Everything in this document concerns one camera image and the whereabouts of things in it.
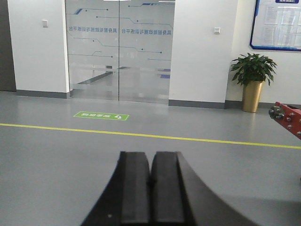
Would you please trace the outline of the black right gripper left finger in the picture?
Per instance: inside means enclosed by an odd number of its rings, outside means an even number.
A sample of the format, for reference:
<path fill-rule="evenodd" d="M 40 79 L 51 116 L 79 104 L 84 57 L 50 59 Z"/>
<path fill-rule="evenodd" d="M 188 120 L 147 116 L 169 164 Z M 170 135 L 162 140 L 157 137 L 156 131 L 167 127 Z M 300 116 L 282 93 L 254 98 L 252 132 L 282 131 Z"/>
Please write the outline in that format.
<path fill-rule="evenodd" d="M 83 226 L 150 224 L 150 170 L 144 152 L 121 152 L 103 193 Z"/>

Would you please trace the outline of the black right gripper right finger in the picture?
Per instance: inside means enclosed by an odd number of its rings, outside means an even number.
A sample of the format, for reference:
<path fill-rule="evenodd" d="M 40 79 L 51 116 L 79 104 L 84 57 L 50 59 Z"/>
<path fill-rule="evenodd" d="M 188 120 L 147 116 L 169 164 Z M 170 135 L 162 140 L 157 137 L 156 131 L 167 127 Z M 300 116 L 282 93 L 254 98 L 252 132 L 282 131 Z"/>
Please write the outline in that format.
<path fill-rule="evenodd" d="M 215 194 L 180 152 L 156 152 L 151 168 L 154 226 L 254 226 Z"/>

